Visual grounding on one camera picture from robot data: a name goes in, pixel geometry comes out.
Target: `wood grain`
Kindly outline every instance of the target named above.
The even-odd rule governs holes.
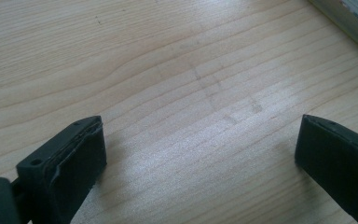
[[[73,223],[355,223],[294,164],[304,113],[358,132],[358,46],[308,1],[0,0],[0,176],[103,117]]]

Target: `light wooden board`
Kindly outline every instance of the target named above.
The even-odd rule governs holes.
[[[303,0],[0,0],[0,176],[100,114],[73,223],[355,223],[294,164],[301,116],[358,132],[358,46]]]

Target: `wooden table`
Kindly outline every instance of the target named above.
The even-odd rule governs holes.
[[[358,132],[358,46],[305,0],[0,0],[0,176],[101,115],[73,223],[355,223],[294,163],[303,114]]]

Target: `wooden surface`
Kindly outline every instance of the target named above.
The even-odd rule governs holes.
[[[100,114],[73,223],[354,223],[294,164],[302,114],[358,132],[358,46],[304,0],[0,0],[0,176]]]

